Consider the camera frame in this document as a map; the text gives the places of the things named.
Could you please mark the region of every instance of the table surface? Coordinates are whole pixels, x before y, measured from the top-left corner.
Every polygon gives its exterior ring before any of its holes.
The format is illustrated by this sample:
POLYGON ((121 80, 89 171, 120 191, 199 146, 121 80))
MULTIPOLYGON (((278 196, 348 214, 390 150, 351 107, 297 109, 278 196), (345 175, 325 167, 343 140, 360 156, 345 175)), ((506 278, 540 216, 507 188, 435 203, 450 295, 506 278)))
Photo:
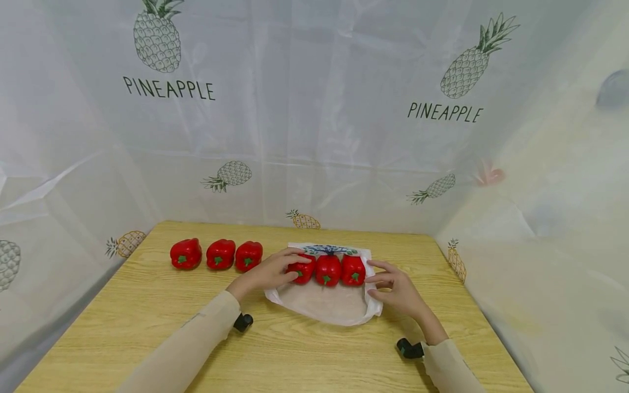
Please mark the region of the table surface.
MULTIPOLYGON (((488 392, 532 392, 435 241, 402 235, 165 221, 158 224, 18 388, 18 393, 112 392, 161 342, 222 291, 235 270, 170 266, 170 247, 197 237, 263 244, 265 256, 291 242, 369 248, 413 279, 488 392)), ((188 392, 436 392, 422 362, 395 350, 422 338, 409 318, 385 307, 355 327, 333 326, 249 295, 254 318, 219 344, 188 392)))

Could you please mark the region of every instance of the pineapple illustration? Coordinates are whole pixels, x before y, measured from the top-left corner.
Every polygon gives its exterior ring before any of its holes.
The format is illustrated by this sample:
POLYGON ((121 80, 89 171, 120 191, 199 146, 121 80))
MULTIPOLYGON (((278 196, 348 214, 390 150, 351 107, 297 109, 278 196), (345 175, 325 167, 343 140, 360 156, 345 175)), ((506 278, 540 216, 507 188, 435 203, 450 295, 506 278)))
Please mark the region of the pineapple illustration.
POLYGON ((463 261, 461 261, 461 257, 457 251, 457 245, 459 245, 458 239, 452 239, 448 242, 448 263, 450 267, 452 267, 452 270, 459 276, 461 282, 465 283, 467 270, 465 269, 463 261))
POLYGON ((292 218, 292 223, 297 228, 308 228, 309 230, 321 229, 321 224, 316 218, 308 216, 307 214, 300 214, 298 210, 291 210, 286 213, 286 217, 292 218))
POLYGON ((503 21, 500 13, 496 22, 489 19, 487 30, 481 25, 481 39, 477 46, 463 52, 450 64, 441 80, 441 91, 449 98, 460 98, 469 92, 489 65, 489 55, 502 49, 498 45, 511 41, 506 38, 520 25, 512 26, 515 16, 503 21))
POLYGON ((170 20, 183 0, 142 0, 146 9, 133 26, 135 50, 144 64, 159 72, 173 72, 181 60, 179 32, 170 20))
POLYGON ((251 179, 251 169, 241 161, 229 161, 223 165, 216 177, 208 177, 201 182, 205 188, 211 188, 212 192, 227 192, 228 185, 240 185, 251 179))
POLYGON ((620 368, 620 371, 622 371, 621 374, 616 376, 616 380, 629 385, 629 355, 621 351, 617 346, 615 348, 620 356, 620 359, 612 357, 611 361, 614 362, 616 367, 620 368))
POLYGON ((454 174, 449 174, 441 179, 435 180, 428 186, 426 191, 414 192, 413 195, 407 195, 411 204, 417 205, 424 203, 426 198, 436 198, 445 194, 446 191, 451 189, 456 183, 454 174))
POLYGON ((142 231, 131 231, 122 235, 118 240, 110 238, 107 241, 105 255, 112 258, 117 253, 123 258, 128 258, 146 237, 142 231))
POLYGON ((9 289, 9 285, 18 274, 21 259, 21 251, 17 244, 0 240, 0 292, 9 289))

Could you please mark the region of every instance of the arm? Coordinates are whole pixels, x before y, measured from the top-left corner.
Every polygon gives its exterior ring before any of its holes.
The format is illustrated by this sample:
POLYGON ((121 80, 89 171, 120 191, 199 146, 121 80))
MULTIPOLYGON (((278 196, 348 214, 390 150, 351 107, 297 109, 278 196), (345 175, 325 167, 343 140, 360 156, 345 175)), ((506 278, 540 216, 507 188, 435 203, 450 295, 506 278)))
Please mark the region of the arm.
POLYGON ((439 392, 485 393, 485 389, 469 369, 456 345, 417 292, 408 275, 387 262, 369 261, 369 264, 385 271, 366 278, 365 282, 375 283, 378 289, 390 289, 389 292, 372 289, 369 295, 411 316, 420 326, 426 339, 426 342, 421 343, 426 373, 439 392))
POLYGON ((227 338, 240 303, 256 289, 271 289, 297 278, 290 263, 310 263, 298 248, 286 248, 235 279, 166 339, 123 382, 118 393, 184 393, 217 344, 227 338))
POLYGON ((421 300, 412 318, 426 339, 424 349, 426 374, 440 393, 485 393, 485 389, 467 366, 454 341, 450 340, 439 319, 421 300))
POLYGON ((183 393, 240 314, 223 291, 166 339, 133 371, 118 393, 183 393))

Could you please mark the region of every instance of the red object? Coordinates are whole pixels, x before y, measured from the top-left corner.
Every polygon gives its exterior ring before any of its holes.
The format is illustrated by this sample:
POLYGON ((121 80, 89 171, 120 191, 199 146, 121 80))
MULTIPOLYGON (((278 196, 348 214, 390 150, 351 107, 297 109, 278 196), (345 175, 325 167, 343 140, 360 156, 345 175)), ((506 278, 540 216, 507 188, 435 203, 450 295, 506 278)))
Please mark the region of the red object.
POLYGON ((233 240, 216 240, 210 244, 205 256, 208 258, 208 267, 212 270, 229 269, 234 263, 236 243, 233 240))
POLYGON ((262 261, 262 245, 257 241, 246 241, 236 250, 236 269, 248 272, 262 261))
POLYGON ((181 270, 192 270, 199 266, 203 250, 199 239, 185 239, 170 248, 170 263, 181 270))
POLYGON ((316 261, 316 281, 325 287, 334 287, 341 278, 341 261, 334 254, 321 255, 316 261))
POLYGON ((365 265, 357 255, 344 255, 341 282, 350 287, 360 287, 365 282, 365 265))
POLYGON ((293 280, 295 284, 304 285, 312 278, 316 267, 316 257, 314 255, 299 254, 300 257, 310 259, 310 263, 291 263, 286 267, 286 273, 297 272, 299 277, 293 280))

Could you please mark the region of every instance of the text pineapple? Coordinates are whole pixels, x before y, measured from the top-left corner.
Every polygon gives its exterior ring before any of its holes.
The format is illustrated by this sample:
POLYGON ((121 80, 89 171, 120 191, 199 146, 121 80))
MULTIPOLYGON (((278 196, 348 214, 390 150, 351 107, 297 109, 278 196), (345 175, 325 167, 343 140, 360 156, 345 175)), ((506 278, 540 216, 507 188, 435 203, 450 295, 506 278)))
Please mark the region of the text pineapple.
POLYGON ((129 90, 129 94, 134 94, 132 87, 135 87, 135 90, 141 96, 152 96, 159 98, 183 98, 184 96, 190 95, 190 98, 200 98, 200 99, 209 99, 210 101, 215 101, 212 98, 212 84, 205 83, 199 84, 199 82, 194 82, 191 80, 176 80, 173 83, 170 81, 163 82, 161 80, 148 80, 148 79, 136 79, 136 78, 127 78, 122 77, 125 80, 126 88, 129 90))
POLYGON ((453 105, 452 108, 448 105, 443 108, 444 105, 441 104, 428 104, 426 102, 420 102, 417 105, 417 102, 413 102, 411 104, 411 109, 408 111, 407 118, 411 117, 413 113, 415 113, 415 118, 426 118, 432 120, 452 120, 454 116, 454 121, 459 121, 461 116, 465 115, 462 119, 466 123, 476 123, 476 119, 481 115, 481 111, 484 108, 474 108, 473 106, 459 106, 453 105), (472 117, 472 120, 468 120, 470 114, 474 112, 476 109, 476 114, 472 117))

